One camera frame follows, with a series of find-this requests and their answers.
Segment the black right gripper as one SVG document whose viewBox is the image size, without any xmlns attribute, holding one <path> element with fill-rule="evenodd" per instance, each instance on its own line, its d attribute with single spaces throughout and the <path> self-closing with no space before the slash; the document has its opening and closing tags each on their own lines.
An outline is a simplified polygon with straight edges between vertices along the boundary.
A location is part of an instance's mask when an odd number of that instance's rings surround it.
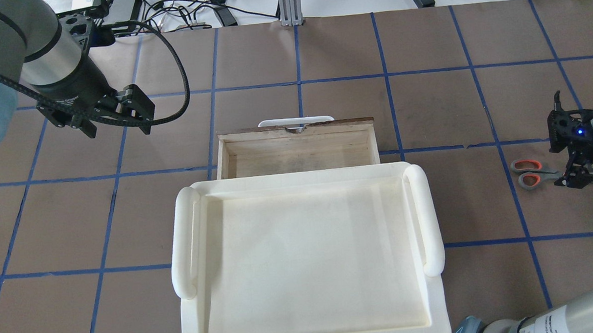
<svg viewBox="0 0 593 333">
<path fill-rule="evenodd" d="M 558 178 L 555 185 L 582 189 L 593 183 L 593 146 L 567 147 L 566 152 L 569 159 L 564 177 Z"/>
</svg>

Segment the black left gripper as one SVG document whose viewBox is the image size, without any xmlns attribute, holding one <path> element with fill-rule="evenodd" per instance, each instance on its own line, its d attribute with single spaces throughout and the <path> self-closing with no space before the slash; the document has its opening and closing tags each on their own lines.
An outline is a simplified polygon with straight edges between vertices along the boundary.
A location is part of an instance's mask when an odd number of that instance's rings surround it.
<svg viewBox="0 0 593 333">
<path fill-rule="evenodd" d="M 97 127 L 86 117 L 76 117 L 64 111 L 47 107 L 38 102 L 36 109 L 55 127 L 61 129 L 70 127 L 80 130 L 90 139 L 97 136 Z M 156 105 L 140 87 L 135 84 L 127 85 L 111 95 L 104 95 L 95 103 L 92 114 L 102 119 L 112 119 L 120 123 L 137 123 L 145 135 L 152 132 Z"/>
</svg>

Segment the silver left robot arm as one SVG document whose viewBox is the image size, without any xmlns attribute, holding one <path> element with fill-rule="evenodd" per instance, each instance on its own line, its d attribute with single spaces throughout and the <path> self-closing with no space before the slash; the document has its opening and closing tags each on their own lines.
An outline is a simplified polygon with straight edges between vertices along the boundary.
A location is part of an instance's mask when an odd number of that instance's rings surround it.
<svg viewBox="0 0 593 333">
<path fill-rule="evenodd" d="M 0 143 L 19 95 L 57 128 L 96 137 L 96 123 L 149 134 L 155 105 L 137 85 L 115 90 L 90 49 L 115 43 L 116 24 L 96 25 L 86 11 L 57 16 L 45 0 L 0 0 Z"/>
</svg>

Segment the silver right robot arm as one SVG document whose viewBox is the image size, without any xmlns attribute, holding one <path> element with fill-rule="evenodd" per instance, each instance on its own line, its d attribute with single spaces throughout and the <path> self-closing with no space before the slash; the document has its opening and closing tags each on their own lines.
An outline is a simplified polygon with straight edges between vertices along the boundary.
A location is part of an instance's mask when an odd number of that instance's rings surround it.
<svg viewBox="0 0 593 333">
<path fill-rule="evenodd" d="M 583 189 L 593 183 L 593 109 L 564 110 L 559 94 L 547 117 L 550 153 L 567 152 L 563 171 L 552 170 L 534 159 L 518 159 L 509 165 L 518 184 L 532 191 L 547 181 L 558 187 Z M 484 324 L 468 316 L 454 333 L 593 333 L 593 290 L 546 312 L 523 319 L 501 319 Z"/>
</svg>

